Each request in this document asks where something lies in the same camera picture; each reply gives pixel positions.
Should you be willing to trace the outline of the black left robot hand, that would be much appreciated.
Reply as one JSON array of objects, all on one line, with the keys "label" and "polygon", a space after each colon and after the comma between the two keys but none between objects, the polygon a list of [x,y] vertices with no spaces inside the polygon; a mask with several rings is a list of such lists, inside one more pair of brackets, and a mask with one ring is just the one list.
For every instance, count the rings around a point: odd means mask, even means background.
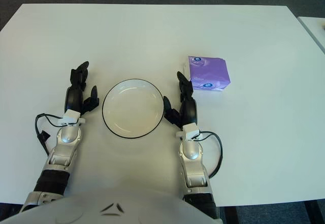
[{"label": "black left robot hand", "polygon": [[90,97],[83,99],[83,92],[86,88],[86,79],[88,77],[89,62],[85,61],[76,69],[71,69],[70,82],[71,86],[67,88],[64,111],[68,109],[77,111],[80,115],[90,112],[99,106],[98,90],[94,86],[91,90]]}]

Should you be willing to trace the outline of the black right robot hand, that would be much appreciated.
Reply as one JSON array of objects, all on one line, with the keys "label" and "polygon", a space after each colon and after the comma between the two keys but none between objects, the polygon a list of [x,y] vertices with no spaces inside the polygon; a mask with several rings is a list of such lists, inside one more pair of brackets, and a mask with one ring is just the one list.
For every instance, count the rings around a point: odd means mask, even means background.
[{"label": "black right robot hand", "polygon": [[192,97],[192,82],[187,80],[180,71],[177,72],[177,78],[180,88],[181,107],[179,111],[173,109],[169,99],[163,96],[164,118],[171,124],[182,129],[183,126],[187,124],[198,124],[197,105],[195,99]]}]

